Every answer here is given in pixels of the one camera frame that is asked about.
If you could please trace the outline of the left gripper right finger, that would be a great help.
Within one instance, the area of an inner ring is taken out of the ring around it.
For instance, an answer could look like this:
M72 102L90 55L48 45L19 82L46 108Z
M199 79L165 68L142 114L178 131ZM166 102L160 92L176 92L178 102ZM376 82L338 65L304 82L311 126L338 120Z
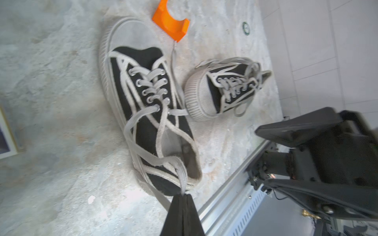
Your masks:
M185 236L205 236L194 200L185 194Z

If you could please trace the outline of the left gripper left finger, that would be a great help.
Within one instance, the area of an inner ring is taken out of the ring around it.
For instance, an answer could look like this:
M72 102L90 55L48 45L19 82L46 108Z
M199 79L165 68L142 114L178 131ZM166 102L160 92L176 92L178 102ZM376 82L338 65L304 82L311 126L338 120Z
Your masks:
M184 235L184 200L185 195L173 197L160 236Z

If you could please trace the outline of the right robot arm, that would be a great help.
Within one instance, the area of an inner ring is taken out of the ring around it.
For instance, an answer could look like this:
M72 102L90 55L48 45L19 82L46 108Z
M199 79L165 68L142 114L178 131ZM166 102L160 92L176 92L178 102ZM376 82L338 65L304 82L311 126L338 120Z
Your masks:
M247 168L255 190L281 193L315 220L316 236L358 236L378 219L378 138L355 111L325 107L262 125L256 135L289 148L264 150Z

